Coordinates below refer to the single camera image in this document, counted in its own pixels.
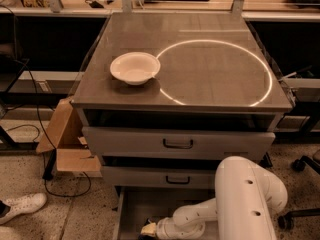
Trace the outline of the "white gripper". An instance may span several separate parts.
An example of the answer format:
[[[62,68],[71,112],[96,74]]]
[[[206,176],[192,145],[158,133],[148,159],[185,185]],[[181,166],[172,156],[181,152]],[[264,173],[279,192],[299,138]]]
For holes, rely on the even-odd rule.
[[[157,225],[154,222],[145,224],[140,232],[141,239],[172,240],[176,238],[176,228],[172,218],[161,219]]]

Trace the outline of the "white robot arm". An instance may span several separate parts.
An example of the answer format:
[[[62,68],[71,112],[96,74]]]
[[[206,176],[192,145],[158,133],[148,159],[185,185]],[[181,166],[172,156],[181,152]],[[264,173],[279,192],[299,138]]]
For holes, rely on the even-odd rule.
[[[287,189],[275,174],[231,156],[218,165],[214,198],[146,222],[139,240],[205,240],[213,221],[219,240],[277,240],[271,215],[281,212],[287,201]]]

